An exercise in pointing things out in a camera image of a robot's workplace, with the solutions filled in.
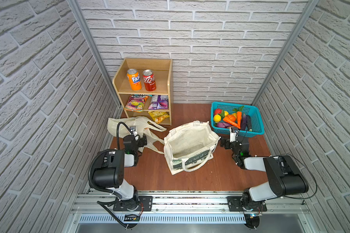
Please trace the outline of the pink green candy bag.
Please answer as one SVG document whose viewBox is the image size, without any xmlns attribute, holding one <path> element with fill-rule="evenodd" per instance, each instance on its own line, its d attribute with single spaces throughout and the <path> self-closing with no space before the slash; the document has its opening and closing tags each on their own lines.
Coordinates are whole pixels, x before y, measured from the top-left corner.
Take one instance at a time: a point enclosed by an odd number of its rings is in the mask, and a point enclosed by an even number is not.
<svg viewBox="0 0 350 233">
<path fill-rule="evenodd" d="M 131 95 L 124 107 L 126 111 L 142 112 L 148 99 L 148 95 Z"/>
</svg>

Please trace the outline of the yellow chip bag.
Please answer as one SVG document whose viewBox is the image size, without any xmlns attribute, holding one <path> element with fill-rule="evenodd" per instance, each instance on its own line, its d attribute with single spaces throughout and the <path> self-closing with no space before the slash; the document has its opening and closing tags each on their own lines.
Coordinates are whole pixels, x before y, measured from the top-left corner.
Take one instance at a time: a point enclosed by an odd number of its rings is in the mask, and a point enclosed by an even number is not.
<svg viewBox="0 0 350 233">
<path fill-rule="evenodd" d="M 156 124 L 162 123 L 166 118 L 169 118 L 170 115 L 167 112 L 161 112 L 161 111 L 149 111 L 148 112 L 152 120 Z"/>
</svg>

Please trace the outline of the aluminium rail frame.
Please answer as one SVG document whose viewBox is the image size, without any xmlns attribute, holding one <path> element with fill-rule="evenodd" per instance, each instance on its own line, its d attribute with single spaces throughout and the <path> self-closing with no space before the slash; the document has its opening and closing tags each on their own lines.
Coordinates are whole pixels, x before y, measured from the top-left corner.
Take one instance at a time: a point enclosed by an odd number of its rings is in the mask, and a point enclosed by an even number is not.
<svg viewBox="0 0 350 233">
<path fill-rule="evenodd" d="M 242 192 L 234 191 L 141 191 L 144 206 L 141 224 L 245 224 L 254 218 L 272 214 L 296 215 L 306 233 L 317 233 L 315 221 L 308 206 L 298 196 L 265 201 L 254 209 L 241 205 Z M 91 189 L 77 195 L 71 213 L 62 230 L 75 233 L 83 223 L 116 223 L 98 202 L 113 202 L 113 195 Z"/>
</svg>

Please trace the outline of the thin cream plastic bag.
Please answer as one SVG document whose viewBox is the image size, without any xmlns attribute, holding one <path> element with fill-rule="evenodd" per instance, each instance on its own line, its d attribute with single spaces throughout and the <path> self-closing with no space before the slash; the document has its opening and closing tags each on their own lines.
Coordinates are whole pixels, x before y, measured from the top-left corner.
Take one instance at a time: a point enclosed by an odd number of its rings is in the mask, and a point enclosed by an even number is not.
<svg viewBox="0 0 350 233">
<path fill-rule="evenodd" d="M 159 138 L 156 134 L 152 133 L 151 130 L 157 131 L 157 132 L 165 132 L 167 130 L 166 128 L 164 128 L 159 124 L 156 124 L 154 121 L 148 119 L 145 116 L 144 117 L 137 116 L 137 117 L 123 118 L 123 119 L 109 118 L 107 130 L 114 137 L 117 137 L 117 128 L 118 128 L 119 122 L 125 123 L 128 126 L 128 128 L 135 126 L 137 135 L 139 135 L 141 138 L 143 136 L 146 136 L 147 145 L 139 148 L 140 152 L 143 152 L 144 148 L 148 148 L 159 154 L 164 154 L 163 151 L 158 150 L 153 145 L 157 141 L 164 145 L 164 140 Z"/>
</svg>

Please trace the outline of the canvas tote bag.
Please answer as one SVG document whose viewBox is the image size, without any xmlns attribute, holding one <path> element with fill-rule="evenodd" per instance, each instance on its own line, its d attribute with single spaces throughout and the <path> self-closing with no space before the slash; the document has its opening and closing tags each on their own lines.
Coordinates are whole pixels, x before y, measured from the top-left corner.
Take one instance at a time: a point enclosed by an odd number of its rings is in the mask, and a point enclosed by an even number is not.
<svg viewBox="0 0 350 233">
<path fill-rule="evenodd" d="M 208 121 L 197 120 L 170 130 L 164 138 L 164 157 L 171 174 L 200 169 L 213 159 L 220 139 Z"/>
</svg>

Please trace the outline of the purple candy bag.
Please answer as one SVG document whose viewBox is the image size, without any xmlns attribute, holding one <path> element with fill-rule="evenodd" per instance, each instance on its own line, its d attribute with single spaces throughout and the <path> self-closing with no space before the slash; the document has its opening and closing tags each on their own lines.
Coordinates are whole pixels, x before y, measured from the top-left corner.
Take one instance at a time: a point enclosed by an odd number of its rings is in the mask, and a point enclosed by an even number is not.
<svg viewBox="0 0 350 233">
<path fill-rule="evenodd" d="M 149 110 L 166 110 L 169 109 L 169 99 L 167 95 L 153 95 Z"/>
</svg>

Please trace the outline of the orange Fanta can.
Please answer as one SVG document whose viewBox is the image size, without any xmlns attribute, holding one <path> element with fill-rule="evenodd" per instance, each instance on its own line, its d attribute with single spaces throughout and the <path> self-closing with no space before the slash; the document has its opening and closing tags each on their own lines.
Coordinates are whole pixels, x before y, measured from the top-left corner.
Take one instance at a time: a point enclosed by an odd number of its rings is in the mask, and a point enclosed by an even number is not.
<svg viewBox="0 0 350 233">
<path fill-rule="evenodd" d="M 127 78 L 132 90 L 138 91 L 142 89 L 140 75 L 136 69 L 128 69 Z"/>
</svg>

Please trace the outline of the wooden shelf unit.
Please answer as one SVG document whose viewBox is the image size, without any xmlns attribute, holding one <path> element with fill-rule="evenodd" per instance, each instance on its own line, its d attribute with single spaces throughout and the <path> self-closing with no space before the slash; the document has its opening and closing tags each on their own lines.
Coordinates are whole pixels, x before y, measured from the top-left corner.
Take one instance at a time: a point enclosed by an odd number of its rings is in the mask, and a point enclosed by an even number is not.
<svg viewBox="0 0 350 233">
<path fill-rule="evenodd" d="M 147 91 L 144 83 L 142 89 L 133 90 L 130 87 L 127 71 L 136 69 L 139 75 L 142 75 L 145 70 L 152 70 L 156 82 L 156 90 Z M 166 112 L 170 115 L 162 121 L 161 125 L 172 125 L 172 104 L 173 104 L 173 60 L 172 59 L 143 59 L 143 58 L 125 58 L 118 68 L 112 84 L 118 95 L 122 107 L 128 102 L 131 95 L 166 95 L 169 100 L 169 107 L 161 109 L 161 112 Z"/>
</svg>

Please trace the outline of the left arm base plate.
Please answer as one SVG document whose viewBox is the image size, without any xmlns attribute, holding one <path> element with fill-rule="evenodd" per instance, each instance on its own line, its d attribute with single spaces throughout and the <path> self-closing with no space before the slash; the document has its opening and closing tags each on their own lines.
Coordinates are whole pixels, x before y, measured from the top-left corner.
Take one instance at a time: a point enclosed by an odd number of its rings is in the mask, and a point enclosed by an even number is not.
<svg viewBox="0 0 350 233">
<path fill-rule="evenodd" d="M 138 196 L 130 200 L 119 201 L 113 206 L 113 211 L 118 212 L 150 212 L 152 210 L 153 196 Z"/>
</svg>

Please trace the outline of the purple toy eggplant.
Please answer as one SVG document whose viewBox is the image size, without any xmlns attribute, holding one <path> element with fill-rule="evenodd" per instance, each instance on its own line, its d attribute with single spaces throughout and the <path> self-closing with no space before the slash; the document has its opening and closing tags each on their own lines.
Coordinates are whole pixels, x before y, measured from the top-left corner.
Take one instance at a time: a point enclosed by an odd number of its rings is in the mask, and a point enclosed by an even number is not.
<svg viewBox="0 0 350 233">
<path fill-rule="evenodd" d="M 245 131 L 247 126 L 248 126 L 248 117 L 246 114 L 243 114 L 241 119 L 241 130 Z"/>
</svg>

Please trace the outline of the red toy tomato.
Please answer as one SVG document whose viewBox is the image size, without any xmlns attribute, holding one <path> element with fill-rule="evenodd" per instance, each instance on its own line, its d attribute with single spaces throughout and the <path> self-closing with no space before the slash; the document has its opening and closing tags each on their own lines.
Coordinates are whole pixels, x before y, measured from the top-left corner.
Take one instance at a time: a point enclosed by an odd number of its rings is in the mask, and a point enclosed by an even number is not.
<svg viewBox="0 0 350 233">
<path fill-rule="evenodd" d="M 221 110 L 221 109 L 215 109 L 214 115 L 219 115 L 219 114 L 222 113 L 222 111 L 223 111 L 223 110 Z"/>
</svg>

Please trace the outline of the teal plastic basket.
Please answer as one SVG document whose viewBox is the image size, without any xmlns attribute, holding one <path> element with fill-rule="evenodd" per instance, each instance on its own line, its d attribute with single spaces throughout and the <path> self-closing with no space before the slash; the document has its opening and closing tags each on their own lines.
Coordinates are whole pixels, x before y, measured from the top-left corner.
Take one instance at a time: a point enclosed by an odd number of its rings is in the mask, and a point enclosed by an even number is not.
<svg viewBox="0 0 350 233">
<path fill-rule="evenodd" d="M 251 105 L 235 104 L 235 103 L 213 102 L 211 104 L 211 120 L 212 120 L 211 124 L 212 124 L 213 130 L 217 134 L 224 134 L 224 135 L 229 134 L 229 129 L 224 129 L 216 126 L 217 123 L 214 122 L 214 118 L 213 118 L 214 111 L 216 109 L 225 110 L 230 114 L 232 114 L 235 112 L 235 110 L 240 109 L 241 107 L 243 107 L 242 113 L 250 117 L 251 131 L 249 130 L 240 131 L 239 136 L 245 136 L 245 137 L 251 138 L 258 135 L 263 135 L 264 125 L 263 125 L 263 120 L 258 108 Z"/>
</svg>

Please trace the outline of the orange toy carrot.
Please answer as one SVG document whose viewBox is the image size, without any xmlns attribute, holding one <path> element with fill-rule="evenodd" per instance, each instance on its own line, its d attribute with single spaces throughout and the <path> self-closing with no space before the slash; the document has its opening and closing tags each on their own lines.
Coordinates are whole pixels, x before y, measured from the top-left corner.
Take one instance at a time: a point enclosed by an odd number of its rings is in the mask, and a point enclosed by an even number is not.
<svg viewBox="0 0 350 233">
<path fill-rule="evenodd" d="M 238 112 L 236 112 L 236 121 L 235 121 L 235 123 L 237 124 L 237 127 L 239 129 L 241 128 L 241 121 L 242 121 L 242 112 L 238 111 Z"/>
</svg>

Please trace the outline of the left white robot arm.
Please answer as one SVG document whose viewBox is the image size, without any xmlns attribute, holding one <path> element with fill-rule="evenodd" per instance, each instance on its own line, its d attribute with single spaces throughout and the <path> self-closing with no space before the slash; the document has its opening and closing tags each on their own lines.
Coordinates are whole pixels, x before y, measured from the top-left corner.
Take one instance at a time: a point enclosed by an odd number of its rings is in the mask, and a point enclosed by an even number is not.
<svg viewBox="0 0 350 233">
<path fill-rule="evenodd" d="M 142 207 L 135 186 L 124 179 L 124 169 L 138 164 L 139 148 L 147 145 L 146 136 L 129 134 L 123 138 L 124 149 L 99 152 L 88 168 L 88 183 L 95 190 L 112 194 L 124 208 L 136 211 Z"/>
</svg>

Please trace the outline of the red cola can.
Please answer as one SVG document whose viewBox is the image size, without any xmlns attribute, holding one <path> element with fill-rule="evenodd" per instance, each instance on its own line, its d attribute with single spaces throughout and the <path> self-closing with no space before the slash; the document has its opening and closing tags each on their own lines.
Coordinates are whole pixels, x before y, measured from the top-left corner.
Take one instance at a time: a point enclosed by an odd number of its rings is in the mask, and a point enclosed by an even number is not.
<svg viewBox="0 0 350 233">
<path fill-rule="evenodd" d="M 143 71 L 143 81 L 147 91 L 151 92 L 156 90 L 155 76 L 152 70 Z"/>
</svg>

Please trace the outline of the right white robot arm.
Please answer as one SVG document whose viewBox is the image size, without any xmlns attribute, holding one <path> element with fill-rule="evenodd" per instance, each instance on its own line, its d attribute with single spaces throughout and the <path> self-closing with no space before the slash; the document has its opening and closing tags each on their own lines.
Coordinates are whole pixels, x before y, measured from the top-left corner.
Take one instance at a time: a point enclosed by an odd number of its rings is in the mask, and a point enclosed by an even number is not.
<svg viewBox="0 0 350 233">
<path fill-rule="evenodd" d="M 232 159 L 239 168 L 266 173 L 267 182 L 244 190 L 240 199 L 244 211 L 260 212 L 267 200 L 308 192 L 308 181 L 290 155 L 251 156 L 236 139 L 222 138 L 220 146 L 232 151 Z"/>
</svg>

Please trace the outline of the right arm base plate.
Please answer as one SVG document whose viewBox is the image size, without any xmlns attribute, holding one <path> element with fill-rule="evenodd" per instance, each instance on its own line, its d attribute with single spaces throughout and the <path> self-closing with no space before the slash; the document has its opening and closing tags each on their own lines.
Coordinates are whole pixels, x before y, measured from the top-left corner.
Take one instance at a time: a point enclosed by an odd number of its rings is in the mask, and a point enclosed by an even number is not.
<svg viewBox="0 0 350 233">
<path fill-rule="evenodd" d="M 242 196 L 228 196 L 227 204 L 230 212 L 266 212 L 264 201 L 255 202 Z"/>
</svg>

